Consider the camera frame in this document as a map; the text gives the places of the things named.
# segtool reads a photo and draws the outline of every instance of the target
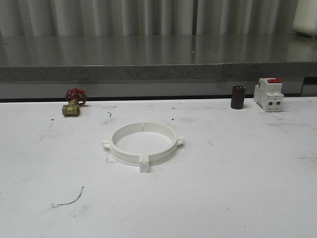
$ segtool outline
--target white container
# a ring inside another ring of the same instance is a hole
[[[297,33],[317,36],[317,0],[298,0],[293,28]]]

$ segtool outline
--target brass fitting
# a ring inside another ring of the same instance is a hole
[[[66,116],[79,116],[80,109],[79,109],[79,103],[77,98],[73,98],[68,102],[68,105],[63,105],[63,108],[61,109],[63,112],[63,115]]]

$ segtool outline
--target black wire scrap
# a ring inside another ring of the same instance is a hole
[[[58,204],[58,206],[69,205],[69,204],[76,202],[80,198],[81,194],[83,193],[83,189],[84,189],[84,187],[82,186],[79,196],[74,201],[69,202],[69,203],[65,203],[65,204]]]

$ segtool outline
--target white circuit breaker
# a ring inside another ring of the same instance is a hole
[[[256,85],[253,100],[259,104],[265,112],[278,112],[281,110],[284,95],[281,93],[282,79],[260,78]]]

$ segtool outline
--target white tabletop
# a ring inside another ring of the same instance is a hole
[[[63,104],[0,104],[1,238],[317,237],[317,98]],[[149,173],[102,148],[140,119],[185,136]]]

